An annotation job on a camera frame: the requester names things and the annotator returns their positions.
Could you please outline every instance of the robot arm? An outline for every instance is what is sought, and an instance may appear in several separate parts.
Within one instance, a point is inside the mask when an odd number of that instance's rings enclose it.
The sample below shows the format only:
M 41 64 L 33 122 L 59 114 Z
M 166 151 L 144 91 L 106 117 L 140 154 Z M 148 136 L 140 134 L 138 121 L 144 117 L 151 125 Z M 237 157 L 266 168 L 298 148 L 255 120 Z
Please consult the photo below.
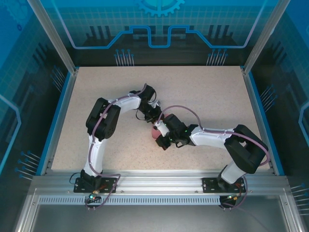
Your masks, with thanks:
M 163 120 L 156 122 L 154 126 L 155 129 L 161 132 L 156 142 L 164 150 L 172 143 L 175 143 L 178 148 L 184 145 L 209 145 L 226 149 L 233 161 L 227 165 L 218 176 L 218 184 L 222 189 L 226 189 L 226 185 L 234 184 L 246 173 L 255 173 L 265 156 L 264 151 L 257 145 L 232 135 L 229 132 L 245 135 L 257 141 L 265 149 L 268 149 L 267 146 L 244 125 L 238 125 L 236 128 L 228 130 L 202 130 L 198 125 L 190 125 L 187 127 L 175 115 L 171 114 Z
M 123 114 L 129 110 L 138 109 L 145 115 L 145 120 L 147 122 L 154 123 L 158 120 L 161 113 L 159 106 L 160 102 L 158 100 L 150 102 L 151 98 L 155 94 L 155 90 L 151 86 L 147 86 L 140 95 L 130 97 L 130 95 L 135 93 L 137 92 L 132 91 L 128 94 L 128 98 L 119 100 L 113 104 L 95 132 L 95 143 L 93 144 L 93 148 L 91 150 L 91 165 L 98 173 L 102 172 L 105 146 L 107 140 L 113 135 L 116 129 L 120 114 Z M 102 112 L 112 101 L 113 100 L 99 98 L 86 121 L 86 126 L 88 128 L 87 132 L 89 134 L 89 148 L 93 142 L 93 129 L 101 117 Z M 91 170 L 88 159 L 81 172 L 81 177 L 91 184 L 94 183 L 94 178 L 97 177 L 97 174 Z
M 95 131 L 95 142 L 91 150 L 91 166 L 97 173 L 102 172 L 103 155 L 107 140 L 113 135 L 120 114 L 132 109 L 140 110 L 147 122 L 154 123 L 154 128 L 161 132 L 156 139 L 157 144 L 166 150 L 172 143 L 180 148 L 184 145 L 209 145 L 227 150 L 233 161 L 228 164 L 219 174 L 217 183 L 223 191 L 227 191 L 230 185 L 234 184 L 240 177 L 246 173 L 253 174 L 263 160 L 265 153 L 254 143 L 233 135 L 238 133 L 249 137 L 261 144 L 265 149 L 267 146 L 254 135 L 247 127 L 238 125 L 234 129 L 228 130 L 203 130 L 199 125 L 191 124 L 188 127 L 182 123 L 175 115 L 171 114 L 157 122 L 161 114 L 160 102 L 150 101 L 155 90 L 151 86 L 139 95 L 136 91 L 128 94 L 128 97 L 114 103 L 107 111 L 106 116 L 100 122 Z M 100 98 L 93 107 L 86 126 L 89 134 L 89 148 L 92 145 L 92 132 L 97 124 L 101 114 L 113 100 L 105 100 Z M 100 176 L 91 170 L 88 159 L 81 171 L 81 178 L 89 185 L 98 189 Z

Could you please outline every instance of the red object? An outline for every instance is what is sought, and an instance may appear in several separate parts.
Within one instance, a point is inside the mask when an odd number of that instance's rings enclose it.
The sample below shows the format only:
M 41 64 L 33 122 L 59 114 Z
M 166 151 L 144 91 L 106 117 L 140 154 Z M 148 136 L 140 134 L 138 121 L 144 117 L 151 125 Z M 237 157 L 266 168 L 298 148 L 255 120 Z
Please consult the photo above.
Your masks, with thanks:
M 151 135 L 154 139 L 157 139 L 160 136 L 161 132 L 159 130 L 155 130 L 153 127 L 151 129 Z

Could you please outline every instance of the speckled work surface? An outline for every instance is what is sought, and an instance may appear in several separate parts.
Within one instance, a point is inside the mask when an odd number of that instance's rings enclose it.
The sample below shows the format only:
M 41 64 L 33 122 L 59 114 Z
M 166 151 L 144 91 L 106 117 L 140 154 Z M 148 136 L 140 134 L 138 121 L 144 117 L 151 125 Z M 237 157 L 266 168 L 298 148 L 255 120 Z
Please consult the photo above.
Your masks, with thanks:
M 96 100 L 115 99 L 151 85 L 161 108 L 184 105 L 194 110 L 207 128 L 228 129 L 244 124 L 259 135 L 239 66 L 207 67 L 81 67 L 73 89 L 52 170 L 80 170 L 88 151 L 85 122 Z M 184 109 L 171 109 L 186 125 L 196 118 Z M 166 151 L 151 136 L 152 125 L 120 115 L 103 159 L 104 169 L 179 170 L 222 169 L 231 158 L 226 150 L 210 146 L 172 145 Z

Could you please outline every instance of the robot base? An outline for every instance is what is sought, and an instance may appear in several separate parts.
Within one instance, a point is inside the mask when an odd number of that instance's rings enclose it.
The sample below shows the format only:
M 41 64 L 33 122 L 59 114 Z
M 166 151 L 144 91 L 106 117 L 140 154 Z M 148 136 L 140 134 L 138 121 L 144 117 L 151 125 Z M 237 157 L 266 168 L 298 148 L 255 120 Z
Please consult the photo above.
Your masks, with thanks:
M 101 178 L 101 183 L 99 187 L 100 193 L 109 193 L 112 189 L 114 183 L 116 183 L 117 178 Z M 95 191 L 95 187 L 91 184 L 87 183 L 81 178 L 77 178 L 75 180 L 75 186 L 73 192 L 75 193 L 92 193 Z
M 246 192 L 243 178 L 239 178 L 234 184 L 228 185 L 226 191 L 219 187 L 217 178 L 202 178 L 203 193 L 241 193 Z

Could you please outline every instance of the cable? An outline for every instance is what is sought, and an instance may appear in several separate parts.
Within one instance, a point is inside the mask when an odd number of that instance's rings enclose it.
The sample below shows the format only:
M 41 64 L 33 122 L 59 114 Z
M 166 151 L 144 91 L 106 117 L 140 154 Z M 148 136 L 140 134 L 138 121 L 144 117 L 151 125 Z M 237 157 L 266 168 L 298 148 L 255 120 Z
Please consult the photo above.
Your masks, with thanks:
M 238 205 L 233 206 L 234 209 L 240 207 L 240 206 L 244 203 L 244 201 L 245 201 L 245 199 L 247 198 L 247 195 L 248 195 L 248 182 L 247 182 L 247 178 L 244 177 L 244 176 L 243 176 L 242 178 L 243 178 L 243 180 L 245 181 L 245 186 L 246 186 L 246 188 L 247 188 L 247 191 L 245 192 L 245 195 L 243 196 L 241 202 L 239 202 Z
M 189 109 L 188 107 L 185 107 L 185 106 L 182 106 L 182 105 L 172 105 L 172 106 L 169 106 L 169 107 L 165 108 L 164 110 L 162 110 L 162 112 L 161 112 L 161 114 L 160 114 L 159 119 L 157 120 L 157 122 L 160 121 L 160 119 L 161 119 L 161 117 L 162 117 L 162 115 L 163 115 L 163 113 L 164 113 L 165 111 L 167 111 L 167 110 L 170 109 L 170 108 L 175 108 L 175 107 L 186 109 L 186 110 L 190 111 L 192 114 L 194 114 L 194 116 L 197 118 L 199 127 L 200 127 L 203 131 L 205 131 L 205 132 L 207 132 L 207 133 L 214 133 L 214 134 L 232 134 L 232 135 L 236 135 L 236 136 L 238 136 L 238 137 L 244 138 L 245 140 L 248 140 L 248 141 L 250 141 L 251 143 L 257 145 L 257 146 L 258 146 L 260 149 L 262 149 L 262 150 L 265 152 L 265 154 L 266 154 L 266 160 L 265 160 L 264 162 L 262 162 L 259 166 L 263 166 L 263 165 L 267 164 L 267 163 L 270 161 L 270 154 L 269 154 L 269 152 L 266 150 L 265 147 L 263 147 L 261 144 L 259 144 L 256 140 L 254 140 L 254 139 L 252 139 L 252 138 L 250 138 L 250 137 L 248 137 L 248 136 L 246 136 L 246 135 L 239 134 L 239 133 L 232 132 L 232 131 L 226 131 L 226 130 L 208 130 L 208 129 L 206 129 L 206 128 L 203 128 L 199 116 L 198 116 L 193 110 Z
M 269 230 L 269 229 L 268 229 L 256 216 L 254 216 L 251 212 L 249 212 L 249 211 L 247 211 L 247 210 L 244 210 L 244 209 L 240 208 L 240 206 L 244 203 L 245 199 L 247 198 L 247 194 L 248 194 L 248 182 L 247 182 L 247 178 L 244 177 L 244 176 L 243 176 L 242 178 L 243 178 L 244 181 L 245 181 L 247 191 L 246 191 L 244 197 L 242 198 L 241 202 L 240 202 L 238 205 L 236 205 L 236 206 L 234 206 L 234 205 L 232 205 L 232 204 L 229 204 L 229 203 L 222 203 L 222 204 L 225 204 L 225 205 L 227 205 L 227 206 L 230 206 L 230 209 L 231 209 L 231 210 L 232 210 L 232 209 L 239 209 L 240 211 L 249 214 L 249 215 L 250 215 L 251 217 L 253 217 L 253 218 L 266 230 L 266 231 L 270 232 L 270 230 Z
M 154 100 L 153 101 L 149 101 L 148 103 L 153 103 L 156 100 L 156 91 L 154 91 Z
M 144 87 L 143 87 L 143 89 L 142 89 L 140 92 L 138 92 L 138 93 L 136 93 L 136 94 L 131 94 L 131 95 L 128 94 L 128 95 L 125 95 L 125 96 L 123 96 L 123 97 L 120 97 L 120 98 L 118 98 L 118 99 L 112 101 L 112 102 L 105 108 L 105 110 L 103 111 L 101 117 L 99 118 L 99 120 L 97 121 L 95 127 L 94 127 L 93 130 L 92 130 L 92 143 L 91 143 L 91 146 L 90 146 L 90 148 L 89 148 L 89 153 L 88 153 L 88 163 L 89 163 L 90 169 L 91 169 L 95 174 L 97 174 L 97 175 L 99 175 L 99 176 L 101 176 L 101 177 L 113 177 L 113 176 L 117 176 L 117 177 L 118 177 L 117 180 L 116 180 L 116 182 L 114 183 L 114 185 L 113 185 L 111 191 L 109 192 L 109 194 L 108 194 L 107 197 L 105 198 L 105 200 L 104 200 L 100 205 L 98 205 L 96 208 L 102 207 L 102 206 L 107 202 L 108 198 L 111 196 L 112 192 L 113 192 L 114 189 L 116 188 L 117 183 L 118 183 L 118 181 L 119 181 L 121 175 L 120 175 L 120 174 L 112 174 L 112 175 L 101 174 L 101 173 L 98 173 L 98 172 L 93 168 L 93 166 L 92 166 L 92 164 L 91 164 L 91 151 L 92 151 L 93 145 L 95 144 L 95 140 L 96 140 L 95 132 L 96 132 L 96 130 L 97 130 L 99 124 L 101 123 L 102 119 L 103 119 L 104 116 L 106 115 L 107 111 L 109 110 L 109 108 L 110 108 L 113 104 L 115 104 L 115 103 L 116 103 L 117 101 L 119 101 L 119 100 L 126 99 L 126 98 L 131 98 L 131 97 L 135 97 L 135 96 L 141 94 L 141 93 L 146 89 L 146 87 L 147 87 L 147 84 L 144 84 Z M 88 199 L 86 200 L 85 205 L 86 205 L 88 208 L 90 208 L 89 205 L 87 204 L 87 201 L 88 201 Z
M 241 197 L 241 185 L 240 184 L 235 184 L 239 188 L 239 196 Z
M 230 206 L 231 209 L 235 208 L 235 207 L 233 207 L 232 204 L 228 204 L 228 203 L 224 203 L 224 204 Z M 247 210 L 245 210 L 245 209 L 242 209 L 242 208 L 238 208 L 238 210 L 240 210 L 240 211 L 242 211 L 242 212 L 245 212 L 246 214 L 249 214 L 249 215 L 250 215 L 251 217 L 253 217 L 253 218 L 256 220 L 256 222 L 258 222 L 266 231 L 270 232 L 270 230 L 269 230 L 269 229 L 268 229 L 268 228 L 267 228 L 255 215 L 253 215 L 251 212 L 249 212 L 249 211 L 247 211 Z
M 73 177 L 74 175 L 76 175 L 76 174 L 80 174 L 80 173 L 73 173 L 73 174 L 71 175 L 71 177 L 70 177 L 70 179 L 69 179 L 69 183 L 70 183 L 70 184 L 73 184 L 73 185 L 74 185 L 74 183 L 72 183 L 71 180 L 72 180 L 72 177 Z
M 146 121 L 145 119 L 140 119 L 139 117 L 137 117 L 138 111 L 139 111 L 139 110 L 136 111 L 135 117 L 136 117 L 138 120 L 140 120 L 140 121 Z

